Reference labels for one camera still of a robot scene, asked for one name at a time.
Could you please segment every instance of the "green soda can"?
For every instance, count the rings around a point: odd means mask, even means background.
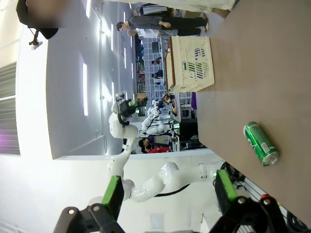
[[[256,122],[245,125],[243,133],[263,166],[272,165],[277,161],[277,149]]]

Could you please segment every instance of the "plastic basket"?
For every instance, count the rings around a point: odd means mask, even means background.
[[[174,92],[196,92],[215,83],[210,42],[208,37],[172,36],[169,39]]]

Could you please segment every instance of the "computer monitor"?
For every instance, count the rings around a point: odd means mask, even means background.
[[[160,46],[159,42],[152,42],[152,53],[159,53],[160,52]]]

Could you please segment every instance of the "bolt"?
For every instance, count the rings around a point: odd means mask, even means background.
[[[238,199],[238,203],[239,203],[239,204],[244,204],[244,203],[245,203],[245,198],[240,198],[240,199]]]
[[[269,205],[270,203],[271,203],[271,201],[269,199],[263,200],[263,204],[265,204],[265,205]]]

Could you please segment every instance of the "gray shirt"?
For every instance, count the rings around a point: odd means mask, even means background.
[[[162,25],[159,22],[162,21],[160,16],[133,16],[127,22],[130,25],[130,29],[155,29],[160,30]]]

